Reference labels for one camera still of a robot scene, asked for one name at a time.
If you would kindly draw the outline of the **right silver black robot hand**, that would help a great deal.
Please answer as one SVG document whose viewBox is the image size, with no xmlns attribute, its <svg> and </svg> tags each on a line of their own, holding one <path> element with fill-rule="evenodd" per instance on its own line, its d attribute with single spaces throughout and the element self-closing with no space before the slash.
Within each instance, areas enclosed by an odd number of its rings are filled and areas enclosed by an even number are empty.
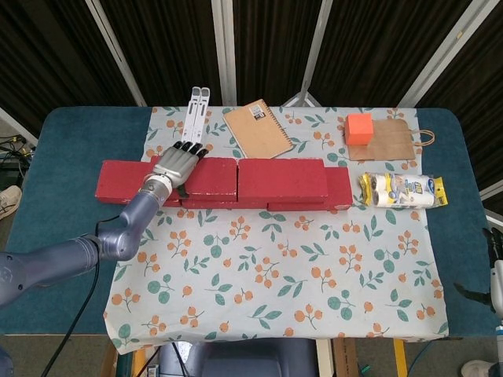
<svg viewBox="0 0 503 377">
<path fill-rule="evenodd" d="M 483 228 L 490 263 L 490 290 L 486 293 L 469 291 L 455 283 L 456 290 L 465 298 L 489 306 L 502 319 L 502 232 Z"/>
</svg>

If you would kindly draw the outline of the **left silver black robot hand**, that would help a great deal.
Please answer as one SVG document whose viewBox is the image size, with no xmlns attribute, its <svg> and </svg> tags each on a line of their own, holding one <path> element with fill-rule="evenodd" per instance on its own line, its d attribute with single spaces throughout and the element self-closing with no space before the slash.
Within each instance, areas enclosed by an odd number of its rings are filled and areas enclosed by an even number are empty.
<svg viewBox="0 0 503 377">
<path fill-rule="evenodd" d="M 163 153 L 152 172 L 167 177 L 171 187 L 186 199 L 189 194 L 185 190 L 185 183 L 198 162 L 207 154 L 208 150 L 201 143 L 177 141 Z"/>
</svg>

